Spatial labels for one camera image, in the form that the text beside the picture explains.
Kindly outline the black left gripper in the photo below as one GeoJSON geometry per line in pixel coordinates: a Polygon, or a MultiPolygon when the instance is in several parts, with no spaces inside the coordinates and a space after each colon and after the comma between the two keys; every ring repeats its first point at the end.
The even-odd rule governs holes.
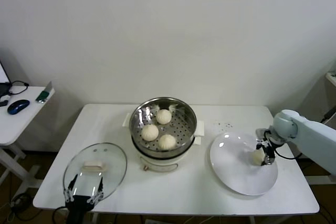
{"type": "Polygon", "coordinates": [[[91,202],[100,202],[104,198],[103,177],[100,178],[98,188],[93,191],[93,195],[91,197],[81,195],[74,195],[73,197],[72,191],[77,177],[78,175],[76,174],[70,181],[68,187],[64,189],[65,201],[70,201],[66,203],[66,208],[69,211],[66,224],[83,223],[85,214],[94,208],[94,204],[91,202]]]}

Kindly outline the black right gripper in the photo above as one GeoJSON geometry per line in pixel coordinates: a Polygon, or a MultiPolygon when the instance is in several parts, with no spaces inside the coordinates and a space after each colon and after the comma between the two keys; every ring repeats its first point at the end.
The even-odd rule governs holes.
{"type": "Polygon", "coordinates": [[[275,151],[269,142],[267,141],[257,142],[256,150],[263,150],[263,152],[265,153],[265,158],[261,163],[262,166],[272,165],[274,163],[275,151]]]}

